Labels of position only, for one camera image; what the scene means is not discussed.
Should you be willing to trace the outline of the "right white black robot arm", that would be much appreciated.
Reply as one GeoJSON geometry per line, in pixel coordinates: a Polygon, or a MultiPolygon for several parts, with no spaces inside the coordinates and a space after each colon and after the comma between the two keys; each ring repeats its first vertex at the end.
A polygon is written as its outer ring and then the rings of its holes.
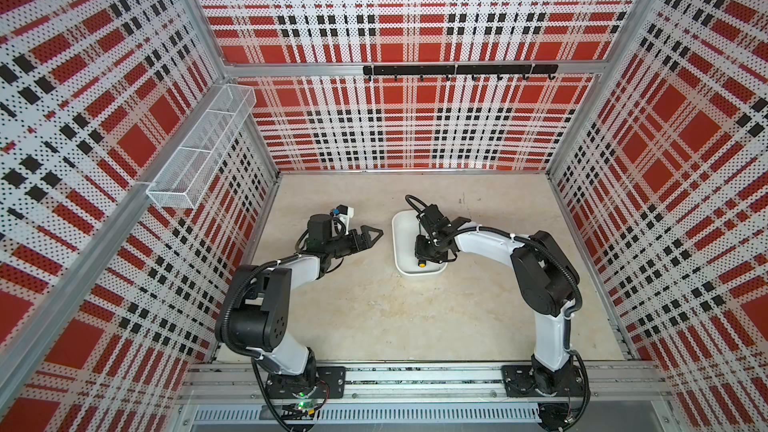
{"type": "Polygon", "coordinates": [[[578,274],[555,239],[544,231],[516,235],[465,217],[451,221],[439,212],[420,212],[416,220],[414,255],[420,266],[447,263],[465,252],[512,269],[535,322],[531,377],[516,388],[544,396],[560,394],[574,376],[571,320],[583,306],[583,297],[578,274]]]}

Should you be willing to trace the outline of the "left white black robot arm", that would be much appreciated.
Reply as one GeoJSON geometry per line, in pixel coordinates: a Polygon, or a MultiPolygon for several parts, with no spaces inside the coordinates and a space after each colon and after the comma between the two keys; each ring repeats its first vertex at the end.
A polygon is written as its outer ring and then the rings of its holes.
{"type": "Polygon", "coordinates": [[[307,228],[293,255],[260,265],[238,267],[215,324],[216,340],[230,351],[251,359],[256,375],[268,378],[293,396],[312,394],[320,377],[311,348],[288,332],[292,292],[333,271],[332,262],[371,249],[384,235],[381,229],[307,228]]]}

